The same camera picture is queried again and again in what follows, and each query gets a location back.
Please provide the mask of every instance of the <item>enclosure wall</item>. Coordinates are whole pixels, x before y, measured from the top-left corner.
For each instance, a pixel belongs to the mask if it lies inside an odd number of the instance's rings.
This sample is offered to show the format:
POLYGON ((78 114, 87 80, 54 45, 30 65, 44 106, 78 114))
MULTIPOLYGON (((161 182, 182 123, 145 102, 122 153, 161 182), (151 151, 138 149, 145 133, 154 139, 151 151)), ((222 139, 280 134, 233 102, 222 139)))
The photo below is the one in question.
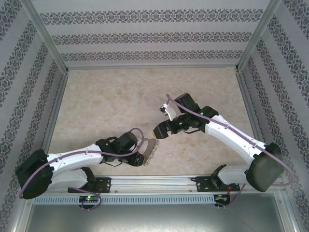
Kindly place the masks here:
POLYGON ((69 68, 236 65, 269 0, 35 0, 69 68))
POLYGON ((287 189, 301 231, 309 230, 308 19, 308 0, 283 0, 242 70, 263 139, 297 176, 287 189))
POLYGON ((0 231, 16 206, 14 171, 42 147, 62 73, 17 0, 1 0, 0 231))

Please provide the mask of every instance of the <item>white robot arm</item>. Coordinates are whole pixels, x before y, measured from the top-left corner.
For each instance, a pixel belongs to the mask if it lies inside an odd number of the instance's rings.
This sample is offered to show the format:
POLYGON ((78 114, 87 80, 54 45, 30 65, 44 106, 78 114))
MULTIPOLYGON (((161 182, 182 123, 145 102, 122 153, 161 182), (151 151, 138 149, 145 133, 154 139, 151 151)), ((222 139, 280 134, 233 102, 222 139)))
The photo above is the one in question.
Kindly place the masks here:
POLYGON ((233 183, 250 184, 258 191, 265 192, 283 173, 284 168, 281 164, 257 149, 257 147, 262 147, 267 152, 281 160, 281 151, 276 144, 271 143, 266 145, 263 142, 251 138, 228 123, 217 111, 209 106, 200 109, 198 104, 193 101, 188 93, 182 94, 174 101, 178 104, 180 112, 184 114, 176 117, 174 114, 175 111, 170 105, 168 105, 168 102, 165 103, 160 108, 160 111, 165 115, 168 115, 169 120, 158 124, 154 129, 153 134, 157 139, 167 138, 169 136, 168 132, 171 134, 177 134, 180 131, 186 133, 202 131, 221 140, 236 151, 247 163, 240 166, 221 165, 211 175, 212 182, 216 187, 219 188, 220 185, 229 185, 233 183), (196 115, 188 113, 179 105, 197 113, 197 115, 203 115, 207 118, 213 119, 213 121, 202 119, 196 115), (197 130, 187 132, 190 127, 197 128, 197 130))
POLYGON ((119 138, 100 139, 95 144, 70 152, 45 154, 43 150, 37 150, 16 170, 20 186, 26 185, 23 198, 32 199, 47 190, 59 191, 64 188, 90 191, 96 184, 96 178, 86 166, 112 162, 115 159, 131 166, 141 166, 144 156, 138 150, 142 141, 143 135, 139 143, 129 131, 119 138), (32 177, 44 165, 46 167, 32 177))

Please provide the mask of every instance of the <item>damask pattern border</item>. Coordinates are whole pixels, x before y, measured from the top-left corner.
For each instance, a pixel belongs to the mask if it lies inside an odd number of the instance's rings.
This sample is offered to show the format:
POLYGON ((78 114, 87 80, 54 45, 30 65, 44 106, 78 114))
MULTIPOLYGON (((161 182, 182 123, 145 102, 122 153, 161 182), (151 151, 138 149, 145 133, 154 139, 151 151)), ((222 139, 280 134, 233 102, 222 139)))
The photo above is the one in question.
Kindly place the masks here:
POLYGON ((285 90, 284 83, 281 80, 276 65, 262 39, 257 43, 256 49, 260 54, 263 65, 274 87, 274 91, 277 94, 278 100, 287 119, 286 121, 290 125, 294 140, 297 143, 300 154, 303 156, 303 161, 306 163, 306 168, 309 168, 309 139, 306 137, 304 127, 298 119, 298 115, 293 108, 293 103, 290 101, 288 92, 285 90))
POLYGON ((2 143, 0 144, 0 174, 3 172, 3 168, 6 164, 6 160, 11 152, 11 147, 13 146, 13 141, 16 138, 18 129, 22 119, 24 117, 26 108, 30 101, 32 92, 35 88, 36 82, 39 78, 42 66, 45 62, 45 59, 48 54, 48 49, 43 43, 41 48, 33 62, 30 73, 27 77, 25 85, 20 93, 14 112, 12 113, 12 118, 9 120, 9 125, 6 127, 3 138, 1 139, 2 143))
POLYGON ((9 58, 7 65, 4 67, 3 72, 0 76, 0 107, 5 100, 5 96, 13 84, 13 80, 16 78, 20 65, 25 59, 25 55, 32 44, 32 40, 36 34, 37 30, 31 22, 28 22, 26 28, 23 31, 22 36, 19 38, 14 52, 9 58))
POLYGON ((3 40, 6 32, 11 27, 18 12, 22 8, 19 0, 7 0, 4 6, 1 7, 0 17, 0 41, 3 40))
POLYGON ((309 40, 309 7, 307 3, 303 0, 284 0, 284 4, 309 40))
POLYGON ((268 126, 271 130, 271 134, 274 138, 275 143, 280 147, 283 161, 286 163, 294 172, 296 181, 290 186, 291 190, 293 191, 293 196, 295 198, 295 203, 297 205, 298 211, 301 214, 301 218, 304 220, 304 225, 307 230, 309 230, 309 215, 308 215, 308 208, 309 205, 307 204, 307 199, 305 199, 305 192, 301 189, 301 184, 299 183, 299 178, 296 175, 296 170, 294 164, 291 161, 291 157, 289 156, 289 151, 286 148, 284 138, 282 137, 282 133, 278 126, 276 117, 274 116, 273 109, 269 102, 268 96, 266 94, 266 90, 263 86, 261 77, 258 73, 256 65, 252 57, 250 57, 247 61, 247 67, 250 71, 251 77, 253 79, 255 89, 258 93, 261 105, 264 109, 265 116, 267 118, 268 126))
MULTIPOLYGON (((37 104, 36 111, 34 112, 32 122, 30 124, 29 131, 27 132, 27 137, 26 137, 25 142, 23 144, 23 148, 21 150, 21 155, 18 158, 18 162, 16 164, 15 169, 18 167, 18 165, 20 164, 20 162, 23 159, 25 159, 26 157, 28 157, 30 155, 30 152, 31 152, 32 146, 33 146, 33 141, 35 139, 36 132, 38 130, 38 125, 39 125, 40 120, 42 118, 44 107, 46 105, 48 95, 49 95, 49 92, 50 92, 50 89, 51 89, 50 86, 53 83, 56 71, 57 71, 57 65, 56 65, 56 62, 53 61, 52 66, 49 70, 48 76, 46 78, 44 88, 41 92, 40 100, 37 104)), ((54 99, 54 102, 53 102, 53 107, 54 107, 55 102, 56 102, 56 97, 57 97, 57 94, 58 94, 58 91, 59 91, 59 87, 60 87, 60 84, 61 84, 61 81, 62 81, 62 77, 61 77, 61 80, 59 82, 59 85, 58 85, 58 88, 57 88, 57 91, 56 91, 56 96, 55 96, 55 99, 54 99)), ((0 231, 6 230, 7 223, 9 221, 9 218, 10 218, 11 213, 12 213, 14 202, 15 202, 17 194, 18 194, 18 190, 19 190, 19 184, 18 184, 18 181, 17 181, 17 177, 14 174, 12 176, 12 180, 9 183, 9 188, 7 190, 7 194, 4 197, 4 204, 2 204, 2 210, 0 211, 0 231)))
POLYGON ((250 89, 249 89, 248 83, 247 83, 246 80, 245 80, 245 74, 244 74, 243 71, 241 71, 241 74, 242 74, 243 79, 244 79, 244 81, 245 81, 245 85, 246 85, 246 88, 247 88, 248 93, 249 93, 250 101, 252 102, 252 107, 253 107, 253 110, 254 110, 254 113, 255 113, 256 121, 257 121, 257 123, 259 124, 259 128, 260 128, 260 132, 261 132, 261 134, 262 134, 263 141, 265 142, 265 136, 264 136, 264 132, 263 132, 263 129, 262 129, 262 125, 261 125, 260 119, 259 119, 259 117, 258 117, 258 115, 257 115, 257 111, 256 111, 256 109, 255 109, 255 105, 253 104, 253 100, 252 100, 252 96, 251 96, 251 93, 250 93, 250 89))
POLYGON ((62 79, 63 79, 64 75, 65 74, 61 75, 61 78, 60 78, 60 81, 59 81, 59 85, 58 85, 58 88, 57 88, 57 91, 56 91, 56 96, 55 96, 55 99, 53 101, 53 105, 52 105, 52 108, 50 110, 50 113, 49 113, 49 116, 48 116, 48 121, 47 121, 47 124, 46 124, 46 127, 45 127, 45 131, 44 131, 44 135, 43 135, 43 138, 42 138, 42 141, 41 141, 41 145, 40 145, 41 148, 43 148, 43 144, 45 142, 45 137, 46 137, 46 133, 47 133, 47 130, 48 130, 49 122, 50 122, 50 119, 51 119, 53 111, 54 111, 54 106, 55 106, 56 99, 57 99, 57 96, 58 96, 58 91, 59 91, 59 88, 61 86, 61 82, 62 82, 62 79))
POLYGON ((296 50, 292 46, 289 37, 286 35, 277 17, 274 16, 271 19, 268 24, 268 29, 277 42, 277 46, 285 59, 285 63, 288 65, 291 73, 293 74, 293 77, 298 84, 298 88, 301 90, 302 95, 305 96, 305 101, 309 107, 308 71, 305 69, 303 62, 297 55, 296 50))
POLYGON ((150 60, 150 59, 238 59, 241 50, 142 51, 62 53, 64 61, 150 60))
POLYGON ((248 42, 251 32, 159 32, 54 35, 56 45, 187 43, 187 42, 248 42))
POLYGON ((45 25, 158 23, 158 22, 257 22, 262 9, 138 10, 40 13, 45 25))

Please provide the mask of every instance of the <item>purple cable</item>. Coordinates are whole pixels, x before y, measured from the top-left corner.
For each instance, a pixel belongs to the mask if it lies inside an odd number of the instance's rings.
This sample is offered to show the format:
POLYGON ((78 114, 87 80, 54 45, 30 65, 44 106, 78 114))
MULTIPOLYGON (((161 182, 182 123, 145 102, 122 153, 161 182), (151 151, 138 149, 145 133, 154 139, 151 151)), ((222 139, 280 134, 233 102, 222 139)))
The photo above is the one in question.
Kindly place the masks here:
POLYGON ((227 124, 225 123, 222 123, 222 122, 219 122, 217 120, 214 120, 210 117, 206 117, 206 116, 203 116, 203 115, 200 115, 198 113, 195 113, 193 112, 192 110, 189 110, 187 109, 186 107, 184 107, 183 105, 180 105, 179 103, 177 103, 174 99, 172 99, 170 97, 169 94, 166 95, 168 100, 170 100, 172 103, 174 103, 175 105, 177 105, 178 107, 184 109, 185 111, 197 116, 197 117, 200 117, 200 118, 203 118, 203 119, 206 119, 210 122, 214 122, 214 123, 217 123, 223 127, 225 127, 226 129, 229 129, 231 131, 233 131, 236 135, 238 135, 240 138, 244 139, 245 141, 247 141, 249 144, 251 144, 252 146, 256 147, 257 149, 259 149, 260 151, 264 152, 266 155, 270 156, 272 159, 274 159, 275 161, 277 161, 279 164, 281 164, 290 174, 291 174, 291 180, 288 182, 288 183, 283 183, 283 184, 273 184, 272 186, 277 186, 277 187, 283 187, 283 186, 288 186, 288 185, 291 185, 292 183, 294 183, 296 181, 296 178, 295 178, 295 175, 293 173, 293 171, 289 168, 289 166, 287 166, 284 162, 282 162, 280 159, 278 159, 277 157, 275 157, 274 155, 270 154, 268 151, 264 150, 263 148, 261 148, 260 146, 256 145, 254 142, 252 142, 250 139, 247 139, 245 136, 243 136, 241 133, 239 133, 237 130, 229 127, 227 124))
POLYGON ((245 188, 246 184, 244 184, 241 189, 239 190, 239 192, 237 193, 236 197, 228 204, 228 205, 224 205, 221 203, 216 202, 216 204, 223 206, 224 209, 230 207, 232 204, 235 203, 235 201, 237 200, 237 198, 240 196, 241 192, 243 191, 243 189, 245 188))
POLYGON ((84 208, 84 202, 82 202, 82 210, 84 210, 84 211, 94 210, 94 209, 98 208, 101 205, 101 203, 102 203, 102 198, 101 198, 100 194, 98 194, 98 193, 88 192, 88 191, 85 191, 85 190, 82 190, 82 189, 79 189, 79 188, 71 188, 71 189, 76 190, 76 191, 80 191, 80 192, 84 192, 84 193, 93 194, 93 195, 97 196, 100 199, 98 204, 96 204, 95 206, 93 206, 92 208, 89 208, 89 209, 85 209, 84 208))
MULTIPOLYGON (((139 128, 132 128, 130 130, 130 132, 134 131, 134 130, 137 130, 140 132, 141 134, 141 142, 136 146, 136 148, 130 152, 130 153, 127 153, 127 154, 123 154, 123 155, 117 155, 117 154, 114 154, 114 153, 108 153, 108 152, 102 152, 102 151, 75 151, 75 152, 72 152, 72 153, 69 153, 69 154, 66 154, 64 156, 60 156, 59 158, 55 158, 55 159, 52 159, 51 161, 43 164, 41 167, 39 167, 30 177, 29 179, 25 182, 24 186, 21 188, 20 190, 20 193, 19 193, 19 198, 20 199, 23 199, 23 193, 25 191, 25 189, 27 188, 28 184, 30 183, 30 181, 35 177, 35 175, 37 173, 39 173, 43 168, 45 168, 46 166, 50 165, 51 163, 54 163, 54 162, 58 162, 58 160, 61 160, 61 159, 64 159, 66 157, 69 157, 69 156, 73 156, 73 155, 77 155, 77 154, 84 154, 84 153, 97 153, 97 154, 103 154, 103 155, 107 155, 107 156, 115 156, 115 157, 126 157, 126 156, 130 156, 130 155, 133 155, 134 153, 138 152, 141 148, 141 146, 143 145, 144 143, 144 134, 143 132, 141 131, 141 129, 139 128)), ((94 194, 94 195, 97 195, 96 193, 94 192, 86 192, 86 193, 90 193, 90 194, 94 194)))

